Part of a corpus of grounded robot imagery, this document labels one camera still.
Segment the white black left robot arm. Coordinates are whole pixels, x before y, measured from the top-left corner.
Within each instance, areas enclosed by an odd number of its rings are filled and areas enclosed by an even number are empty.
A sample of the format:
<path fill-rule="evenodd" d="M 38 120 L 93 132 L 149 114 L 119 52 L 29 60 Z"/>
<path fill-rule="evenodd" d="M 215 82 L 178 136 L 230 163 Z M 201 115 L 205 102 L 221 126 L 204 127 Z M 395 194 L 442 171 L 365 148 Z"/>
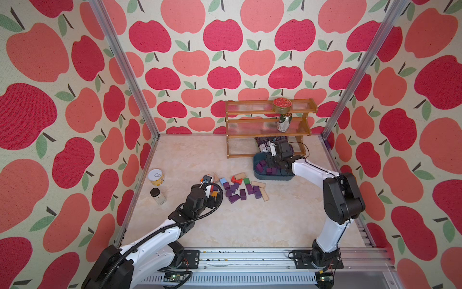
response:
<path fill-rule="evenodd" d="M 151 273 L 179 267 L 184 247 L 179 239 L 199 220 L 218 210 L 222 188 L 205 179 L 191 187 L 180 204 L 157 229 L 129 245 L 110 245 L 102 251 L 85 278 L 83 289 L 133 289 Z"/>

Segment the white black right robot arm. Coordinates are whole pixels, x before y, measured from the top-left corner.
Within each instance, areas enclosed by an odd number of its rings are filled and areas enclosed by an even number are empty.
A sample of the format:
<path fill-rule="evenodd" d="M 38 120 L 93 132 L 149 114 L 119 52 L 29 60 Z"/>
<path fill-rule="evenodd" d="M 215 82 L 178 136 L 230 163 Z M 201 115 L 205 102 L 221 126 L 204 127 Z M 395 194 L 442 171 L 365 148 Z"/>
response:
<path fill-rule="evenodd" d="M 328 267 L 340 254 L 339 243 L 346 230 L 366 205 L 356 178 L 352 173 L 333 172 L 294 155 L 287 140 L 270 144 L 270 165 L 302 177 L 322 189 L 324 211 L 327 215 L 321 234 L 312 244 L 311 264 L 319 269 Z"/>

